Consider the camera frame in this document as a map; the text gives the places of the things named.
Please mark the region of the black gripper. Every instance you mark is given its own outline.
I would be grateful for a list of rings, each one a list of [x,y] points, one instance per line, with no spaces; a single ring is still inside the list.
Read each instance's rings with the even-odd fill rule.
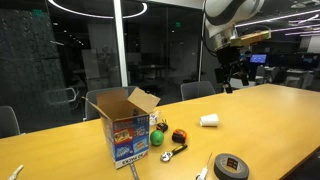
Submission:
[[[237,47],[225,47],[216,52],[220,67],[215,70],[216,80],[218,83],[224,83],[224,91],[232,93],[230,78],[238,76],[243,86],[248,86],[249,69],[245,57],[240,55]]]

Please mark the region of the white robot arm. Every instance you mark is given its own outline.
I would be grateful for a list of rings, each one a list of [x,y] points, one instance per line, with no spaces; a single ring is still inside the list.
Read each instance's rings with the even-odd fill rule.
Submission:
[[[240,61],[240,52],[231,41],[238,38],[235,25],[253,17],[262,8],[264,0],[205,0],[204,25],[220,67],[215,70],[216,80],[227,93],[233,89],[230,79],[238,74],[244,86],[248,85],[248,70]]]

